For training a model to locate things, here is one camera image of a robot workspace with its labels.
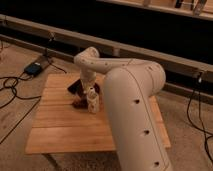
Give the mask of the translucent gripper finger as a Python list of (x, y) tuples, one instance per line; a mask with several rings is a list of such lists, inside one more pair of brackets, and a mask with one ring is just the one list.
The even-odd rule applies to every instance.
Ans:
[(87, 102), (88, 102), (88, 111), (90, 113), (96, 114), (100, 111), (99, 95), (97, 93), (90, 93), (87, 96)]
[(87, 90), (86, 96), (87, 96), (88, 98), (94, 98), (94, 97), (95, 97), (95, 88), (94, 88), (94, 87), (90, 87), (90, 88)]

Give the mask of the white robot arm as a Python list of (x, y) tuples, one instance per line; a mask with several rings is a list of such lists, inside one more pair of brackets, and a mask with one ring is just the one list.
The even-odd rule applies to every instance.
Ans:
[(163, 67), (135, 58), (102, 58), (89, 47), (74, 57), (91, 80), (93, 73), (105, 76), (104, 108), (122, 171), (173, 171), (149, 98), (165, 84)]

